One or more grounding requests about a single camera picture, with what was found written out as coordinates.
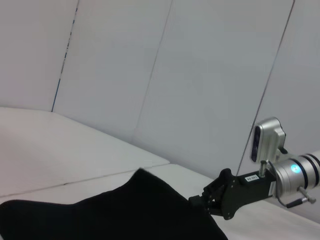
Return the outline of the black T-shirt with FREE print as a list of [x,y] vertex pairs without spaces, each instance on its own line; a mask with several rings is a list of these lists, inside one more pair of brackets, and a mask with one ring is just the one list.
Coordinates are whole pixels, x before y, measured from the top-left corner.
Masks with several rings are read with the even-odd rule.
[[0,204],[3,240],[228,240],[214,219],[139,169],[124,185],[73,204]]

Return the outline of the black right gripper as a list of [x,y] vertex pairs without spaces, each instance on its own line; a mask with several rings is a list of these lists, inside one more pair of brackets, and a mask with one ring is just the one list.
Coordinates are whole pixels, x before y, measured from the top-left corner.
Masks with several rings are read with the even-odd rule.
[[241,207],[272,196],[270,189],[276,177],[268,170],[264,177],[258,172],[234,176],[229,168],[203,189],[202,195],[188,198],[193,208],[230,220]]

